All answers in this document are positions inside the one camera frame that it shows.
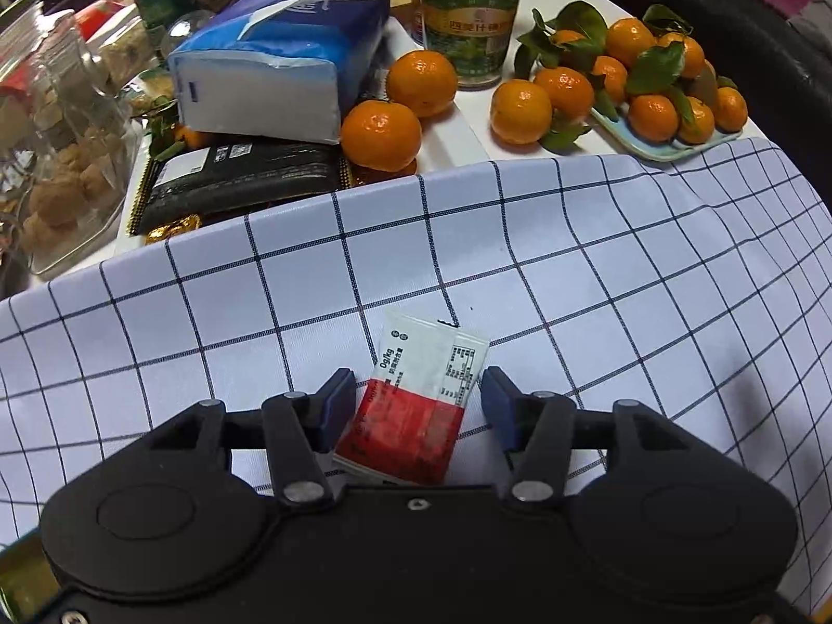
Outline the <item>blue tissue pack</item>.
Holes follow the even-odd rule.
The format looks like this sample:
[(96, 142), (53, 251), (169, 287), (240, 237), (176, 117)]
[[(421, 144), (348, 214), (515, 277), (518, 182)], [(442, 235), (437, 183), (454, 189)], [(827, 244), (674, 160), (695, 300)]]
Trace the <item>blue tissue pack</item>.
[(391, 0), (238, 0), (166, 61), (179, 121), (204, 133), (335, 144)]

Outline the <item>blue checked tablecloth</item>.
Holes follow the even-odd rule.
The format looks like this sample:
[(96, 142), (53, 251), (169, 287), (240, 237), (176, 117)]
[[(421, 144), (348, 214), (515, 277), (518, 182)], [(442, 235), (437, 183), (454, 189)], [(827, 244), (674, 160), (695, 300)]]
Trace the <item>blue checked tablecloth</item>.
[(2, 305), (2, 540), (190, 404), (255, 409), (394, 314), (484, 338), (525, 390), (633, 397), (796, 507), (781, 589), (830, 595), (830, 214), (777, 145), (654, 167), (482, 162), (323, 194), (129, 251)]

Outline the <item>loose mandarin behind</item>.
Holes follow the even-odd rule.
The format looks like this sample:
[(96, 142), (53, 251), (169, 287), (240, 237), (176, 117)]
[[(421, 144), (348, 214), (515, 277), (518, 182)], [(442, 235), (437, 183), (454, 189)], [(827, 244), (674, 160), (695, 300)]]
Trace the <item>loose mandarin behind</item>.
[(386, 75), (386, 97), (409, 107), (419, 119), (446, 113), (454, 103), (458, 76), (436, 51), (416, 49), (396, 59)]

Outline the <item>mandarin pile with leaves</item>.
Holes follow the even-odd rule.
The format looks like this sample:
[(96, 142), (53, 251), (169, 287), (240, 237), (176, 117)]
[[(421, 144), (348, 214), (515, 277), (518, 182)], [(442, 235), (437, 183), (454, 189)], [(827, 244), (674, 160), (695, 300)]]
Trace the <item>mandarin pile with leaves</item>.
[(655, 144), (677, 138), (698, 145), (715, 129), (746, 128), (746, 99), (670, 8), (653, 4), (643, 17), (614, 23), (584, 0), (565, 4), (550, 20), (539, 10), (531, 14), (533, 27), (517, 38), (513, 73), (550, 97), (550, 131), (537, 141), (546, 151), (574, 149), (596, 127), (592, 109), (616, 120), (628, 106), (630, 128)]

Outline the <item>black flat package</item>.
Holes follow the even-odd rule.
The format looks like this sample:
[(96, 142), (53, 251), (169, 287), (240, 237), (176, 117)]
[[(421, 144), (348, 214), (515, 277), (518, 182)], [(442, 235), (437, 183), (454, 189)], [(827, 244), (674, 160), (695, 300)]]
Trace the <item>black flat package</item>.
[(151, 159), (127, 232), (147, 235), (190, 216), (218, 223), (345, 186), (347, 166), (337, 145), (223, 137), (164, 162)]

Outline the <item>loose mandarin left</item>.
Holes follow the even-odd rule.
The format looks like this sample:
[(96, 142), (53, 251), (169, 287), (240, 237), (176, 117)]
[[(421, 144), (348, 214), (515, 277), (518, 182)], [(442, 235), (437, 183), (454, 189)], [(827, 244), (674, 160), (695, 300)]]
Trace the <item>loose mandarin left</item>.
[(395, 173), (412, 163), (422, 146), (422, 124), (409, 107), (365, 100), (341, 124), (341, 148), (354, 165)]

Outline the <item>gold tin tray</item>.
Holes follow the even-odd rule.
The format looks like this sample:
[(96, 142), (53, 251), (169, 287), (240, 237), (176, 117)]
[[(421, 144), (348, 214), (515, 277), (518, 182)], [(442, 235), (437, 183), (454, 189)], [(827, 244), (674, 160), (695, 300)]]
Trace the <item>gold tin tray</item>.
[(40, 535), (29, 532), (0, 555), (2, 617), (26, 622), (59, 593), (59, 583), (46, 559)]

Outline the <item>light blue fruit plate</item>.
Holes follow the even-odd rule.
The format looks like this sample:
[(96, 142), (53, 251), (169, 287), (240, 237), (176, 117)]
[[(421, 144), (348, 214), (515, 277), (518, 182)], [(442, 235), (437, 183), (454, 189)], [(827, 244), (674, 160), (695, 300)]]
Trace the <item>light blue fruit plate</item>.
[(626, 152), (648, 162), (678, 162), (681, 159), (690, 158), (696, 153), (703, 153), (739, 137), (739, 133), (728, 134), (715, 129), (711, 138), (703, 144), (690, 145), (677, 138), (655, 144), (654, 142), (644, 141), (630, 128), (628, 120), (626, 120), (626, 114), (628, 114), (628, 106), (623, 106), (618, 111), (616, 120), (611, 120), (597, 109), (591, 110), (591, 117), (602, 133), (609, 135)]

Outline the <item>clear jar with cookies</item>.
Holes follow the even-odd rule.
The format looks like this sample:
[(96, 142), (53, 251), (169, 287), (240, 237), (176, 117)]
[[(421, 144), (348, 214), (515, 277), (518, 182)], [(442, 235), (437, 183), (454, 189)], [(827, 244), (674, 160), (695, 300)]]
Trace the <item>clear jar with cookies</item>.
[(42, 0), (2, 13), (2, 243), (48, 279), (119, 220), (138, 128), (106, 86), (75, 16)]

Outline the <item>red white snack packet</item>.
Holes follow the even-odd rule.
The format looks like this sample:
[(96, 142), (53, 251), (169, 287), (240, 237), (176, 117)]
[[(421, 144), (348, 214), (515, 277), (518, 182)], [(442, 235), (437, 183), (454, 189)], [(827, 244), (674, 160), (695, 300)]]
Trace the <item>red white snack packet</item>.
[(389, 313), (378, 346), (334, 460), (368, 479), (440, 485), (489, 342), (438, 321)]

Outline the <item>loose mandarin by plate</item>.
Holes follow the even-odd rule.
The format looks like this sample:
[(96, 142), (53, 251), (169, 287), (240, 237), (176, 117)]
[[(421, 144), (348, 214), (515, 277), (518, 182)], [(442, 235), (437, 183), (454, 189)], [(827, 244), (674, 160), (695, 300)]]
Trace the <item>loose mandarin by plate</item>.
[(505, 144), (534, 144), (550, 131), (552, 118), (549, 95), (531, 81), (512, 79), (493, 92), (489, 125), (493, 135)]

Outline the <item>glass jar yellow lid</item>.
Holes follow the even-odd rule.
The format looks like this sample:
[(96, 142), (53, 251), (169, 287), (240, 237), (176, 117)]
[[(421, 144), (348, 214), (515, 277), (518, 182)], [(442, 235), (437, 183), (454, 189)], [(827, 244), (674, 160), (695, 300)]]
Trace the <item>glass jar yellow lid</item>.
[(501, 80), (519, 0), (419, 0), (423, 47), (443, 55), (463, 89)]

